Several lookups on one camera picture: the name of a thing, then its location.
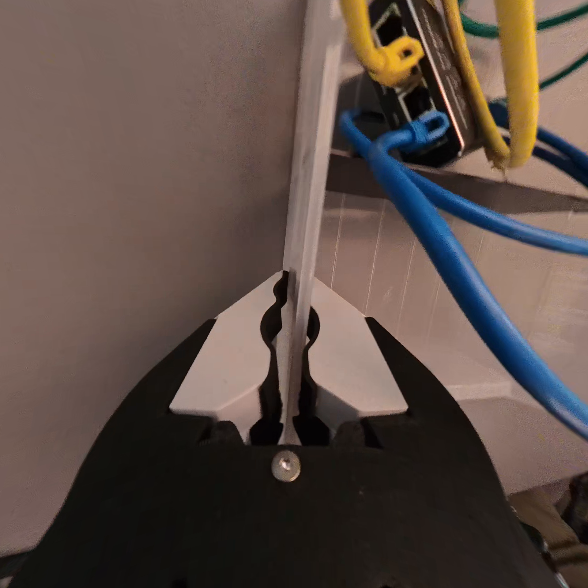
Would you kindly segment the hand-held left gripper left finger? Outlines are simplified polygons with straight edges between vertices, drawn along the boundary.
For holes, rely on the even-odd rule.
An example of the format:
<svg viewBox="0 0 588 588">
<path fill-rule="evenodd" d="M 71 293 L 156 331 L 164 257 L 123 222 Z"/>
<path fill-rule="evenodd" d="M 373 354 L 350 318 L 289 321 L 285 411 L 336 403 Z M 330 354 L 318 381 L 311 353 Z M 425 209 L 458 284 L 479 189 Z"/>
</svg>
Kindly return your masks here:
<svg viewBox="0 0 588 588">
<path fill-rule="evenodd" d="M 169 409 L 231 422 L 246 444 L 264 417 L 281 424 L 275 337 L 282 329 L 288 273 L 277 272 L 213 321 Z"/>
</svg>

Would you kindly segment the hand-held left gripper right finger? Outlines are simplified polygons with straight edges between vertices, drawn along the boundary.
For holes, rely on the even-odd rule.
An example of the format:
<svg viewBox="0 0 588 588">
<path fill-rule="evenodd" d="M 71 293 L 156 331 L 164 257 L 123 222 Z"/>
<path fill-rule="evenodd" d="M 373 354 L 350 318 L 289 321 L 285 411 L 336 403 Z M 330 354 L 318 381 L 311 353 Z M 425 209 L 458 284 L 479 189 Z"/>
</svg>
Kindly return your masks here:
<svg viewBox="0 0 588 588">
<path fill-rule="evenodd" d="M 302 445 L 328 445 L 344 423 L 408 410 L 365 315 L 319 279 L 301 367 L 294 428 Z"/>
</svg>

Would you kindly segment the black ethernet splitter box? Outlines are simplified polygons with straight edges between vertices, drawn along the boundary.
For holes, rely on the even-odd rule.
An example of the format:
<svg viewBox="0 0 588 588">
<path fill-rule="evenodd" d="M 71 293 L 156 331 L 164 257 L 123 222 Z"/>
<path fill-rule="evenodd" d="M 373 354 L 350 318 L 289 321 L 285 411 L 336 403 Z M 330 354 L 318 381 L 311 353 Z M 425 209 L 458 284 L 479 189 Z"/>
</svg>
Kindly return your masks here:
<svg viewBox="0 0 588 588">
<path fill-rule="evenodd" d="M 371 32 L 383 47 L 401 36 L 418 40 L 424 56 L 402 84 L 385 87 L 373 81 L 379 107 L 391 130 L 430 111 L 446 114 L 450 127 L 427 148 L 400 152 L 408 164 L 440 168 L 481 147 L 480 132 L 457 59 L 437 9 L 427 1 L 372 1 Z"/>
</svg>

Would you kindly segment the clear plastic bin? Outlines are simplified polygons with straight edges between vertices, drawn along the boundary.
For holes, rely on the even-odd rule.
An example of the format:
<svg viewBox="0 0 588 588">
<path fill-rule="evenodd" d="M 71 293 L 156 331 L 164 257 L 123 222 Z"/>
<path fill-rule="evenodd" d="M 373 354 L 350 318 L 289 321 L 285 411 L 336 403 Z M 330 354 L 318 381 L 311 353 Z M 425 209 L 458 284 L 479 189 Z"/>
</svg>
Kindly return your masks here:
<svg viewBox="0 0 588 588">
<path fill-rule="evenodd" d="M 342 18 L 333 1 L 306 1 L 295 140 L 290 178 L 284 269 L 289 271 L 288 301 L 282 310 L 282 331 L 277 337 L 277 363 L 285 424 L 281 442 L 299 444 L 293 427 L 298 414 L 303 351 L 317 280 L 315 266 L 325 202 L 330 141 L 336 110 L 337 75 L 343 48 Z M 459 360 L 466 375 L 476 363 L 466 356 L 428 351 L 426 367 L 441 368 L 451 376 L 450 393 L 465 408 L 507 494 L 587 472 L 587 442 L 564 429 L 536 401 L 500 395 L 506 388 L 489 389 L 499 381 L 487 369 L 485 381 L 458 383 Z M 442 367 L 441 359 L 449 364 Z"/>
</svg>

